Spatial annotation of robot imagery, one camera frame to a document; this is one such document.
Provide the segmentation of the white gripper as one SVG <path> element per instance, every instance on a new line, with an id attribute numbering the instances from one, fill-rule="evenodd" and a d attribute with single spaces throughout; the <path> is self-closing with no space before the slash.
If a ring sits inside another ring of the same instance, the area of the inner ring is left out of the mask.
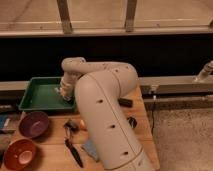
<path id="1" fill-rule="evenodd" d="M 76 79 L 61 78 L 59 92 L 64 100 L 70 101 L 73 98 L 76 82 Z"/>

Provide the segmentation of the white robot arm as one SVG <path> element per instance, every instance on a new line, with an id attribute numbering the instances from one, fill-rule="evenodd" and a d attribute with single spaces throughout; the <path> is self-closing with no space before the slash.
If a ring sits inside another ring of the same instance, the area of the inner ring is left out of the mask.
<path id="1" fill-rule="evenodd" d="M 88 62 L 66 58 L 59 92 L 74 99 L 105 171 L 155 171 L 118 103 L 138 84 L 125 62 Z"/>

